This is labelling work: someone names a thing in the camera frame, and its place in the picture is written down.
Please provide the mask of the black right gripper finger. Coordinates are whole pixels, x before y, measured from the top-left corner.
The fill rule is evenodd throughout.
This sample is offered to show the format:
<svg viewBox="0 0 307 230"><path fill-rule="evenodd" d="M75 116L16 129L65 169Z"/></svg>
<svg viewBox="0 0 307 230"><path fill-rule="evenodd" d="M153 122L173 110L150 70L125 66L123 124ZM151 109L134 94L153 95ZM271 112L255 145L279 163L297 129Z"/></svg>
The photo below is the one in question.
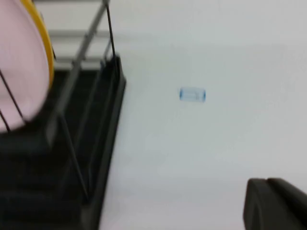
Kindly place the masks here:
<svg viewBox="0 0 307 230"><path fill-rule="evenodd" d="M251 178L243 221L247 230L305 230L307 194L281 178Z"/></svg>

